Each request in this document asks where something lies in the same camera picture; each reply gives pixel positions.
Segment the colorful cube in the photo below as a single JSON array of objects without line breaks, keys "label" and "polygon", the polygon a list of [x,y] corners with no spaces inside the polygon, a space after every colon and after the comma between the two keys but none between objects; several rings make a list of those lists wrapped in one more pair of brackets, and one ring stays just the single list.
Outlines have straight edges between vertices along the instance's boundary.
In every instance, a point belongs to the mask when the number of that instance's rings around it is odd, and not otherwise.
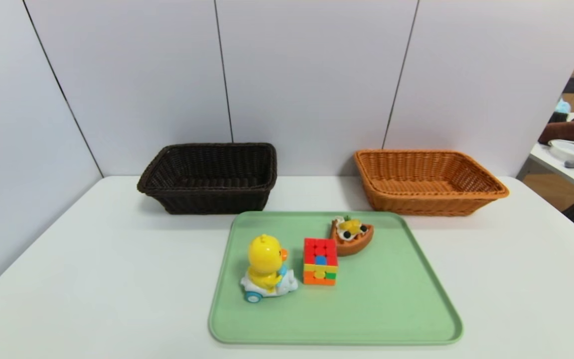
[{"label": "colorful cube", "polygon": [[334,239],[305,238],[303,261],[304,284],[335,286],[338,254]]}]

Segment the green tray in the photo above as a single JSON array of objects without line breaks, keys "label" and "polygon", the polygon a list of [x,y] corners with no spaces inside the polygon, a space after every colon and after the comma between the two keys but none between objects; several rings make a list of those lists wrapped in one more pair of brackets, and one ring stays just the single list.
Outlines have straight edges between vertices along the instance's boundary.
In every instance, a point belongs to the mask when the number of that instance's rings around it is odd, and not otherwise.
[{"label": "green tray", "polygon": [[[339,258],[335,286],[302,284],[303,239],[328,238],[335,216],[375,226],[362,252]],[[278,238],[298,290],[257,304],[239,284],[251,239]],[[212,310],[223,343],[281,345],[446,345],[462,321],[405,221],[388,212],[246,212],[234,220]]]}]

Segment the white wall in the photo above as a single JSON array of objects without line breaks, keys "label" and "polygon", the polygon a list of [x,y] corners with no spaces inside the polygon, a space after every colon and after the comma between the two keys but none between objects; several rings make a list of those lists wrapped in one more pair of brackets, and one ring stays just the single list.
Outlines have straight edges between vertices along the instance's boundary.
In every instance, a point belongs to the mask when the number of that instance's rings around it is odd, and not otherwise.
[{"label": "white wall", "polygon": [[211,0],[26,0],[104,175],[163,146],[230,142]]},{"label": "white wall", "polygon": [[574,0],[421,0],[386,148],[524,163],[574,69]]},{"label": "white wall", "polygon": [[98,179],[23,2],[0,0],[0,274]]},{"label": "white wall", "polygon": [[380,148],[416,0],[216,0],[236,142],[280,175],[346,175]]}]

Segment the blue wheel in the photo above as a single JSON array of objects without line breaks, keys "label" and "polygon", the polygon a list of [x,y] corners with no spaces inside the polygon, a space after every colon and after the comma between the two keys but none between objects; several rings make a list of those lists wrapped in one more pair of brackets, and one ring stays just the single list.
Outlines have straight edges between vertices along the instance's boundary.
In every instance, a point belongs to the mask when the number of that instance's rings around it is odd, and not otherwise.
[{"label": "blue wheel", "polygon": [[263,296],[260,293],[256,292],[246,292],[245,293],[245,300],[249,303],[258,303],[260,300],[263,299]]}]

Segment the blue square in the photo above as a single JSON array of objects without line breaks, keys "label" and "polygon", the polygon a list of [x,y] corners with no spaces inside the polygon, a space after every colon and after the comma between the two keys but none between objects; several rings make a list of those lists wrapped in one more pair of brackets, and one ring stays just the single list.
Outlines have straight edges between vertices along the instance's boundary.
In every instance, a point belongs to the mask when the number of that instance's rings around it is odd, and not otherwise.
[{"label": "blue square", "polygon": [[326,257],[324,255],[317,255],[315,263],[319,266],[326,266]]}]

